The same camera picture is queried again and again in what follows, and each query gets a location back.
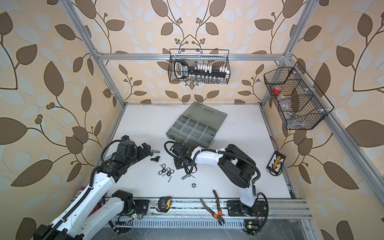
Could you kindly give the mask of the black hex bolt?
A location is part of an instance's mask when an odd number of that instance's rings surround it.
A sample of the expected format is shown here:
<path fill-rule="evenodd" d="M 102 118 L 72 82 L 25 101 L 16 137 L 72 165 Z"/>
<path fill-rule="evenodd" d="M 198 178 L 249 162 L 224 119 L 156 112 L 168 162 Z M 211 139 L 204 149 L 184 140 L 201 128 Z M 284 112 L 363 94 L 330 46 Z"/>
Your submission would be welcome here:
<path fill-rule="evenodd" d="M 153 161 L 153 162 L 159 162 L 159 160 L 160 160 L 160 156 L 156 156 L 156 157 L 154 157 L 154 158 L 151 158 L 151 161 Z"/>

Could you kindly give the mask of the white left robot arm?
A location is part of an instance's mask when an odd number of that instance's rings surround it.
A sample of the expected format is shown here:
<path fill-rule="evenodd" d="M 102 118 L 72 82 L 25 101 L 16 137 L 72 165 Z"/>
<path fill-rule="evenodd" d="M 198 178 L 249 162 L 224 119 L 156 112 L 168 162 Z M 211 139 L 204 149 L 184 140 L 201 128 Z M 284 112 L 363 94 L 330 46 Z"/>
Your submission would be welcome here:
<path fill-rule="evenodd" d="M 127 172 L 128 168 L 153 154 L 151 146 L 138 146 L 128 136 L 116 140 L 117 150 L 95 167 L 90 182 L 78 197 L 48 226 L 40 225 L 35 240 L 90 240 L 117 215 L 135 217 L 146 211 L 134 202 L 133 194 L 117 190 L 103 203 L 105 194 Z"/>

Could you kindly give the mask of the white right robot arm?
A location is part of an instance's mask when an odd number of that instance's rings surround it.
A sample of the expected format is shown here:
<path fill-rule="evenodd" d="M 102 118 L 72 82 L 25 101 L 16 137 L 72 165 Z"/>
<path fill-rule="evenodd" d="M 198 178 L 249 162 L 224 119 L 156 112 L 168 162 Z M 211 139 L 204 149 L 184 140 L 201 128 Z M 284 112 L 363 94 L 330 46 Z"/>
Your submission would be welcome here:
<path fill-rule="evenodd" d="M 268 213 L 267 198 L 256 192 L 255 183 L 261 172 L 254 160 L 233 144 L 224 149 L 213 150 L 201 147 L 186 147 L 180 142 L 167 141 L 164 148 L 173 159 L 175 167 L 183 169 L 187 177 L 197 171 L 197 165 L 219 167 L 227 178 L 240 188 L 240 203 L 233 210 L 246 216 Z"/>

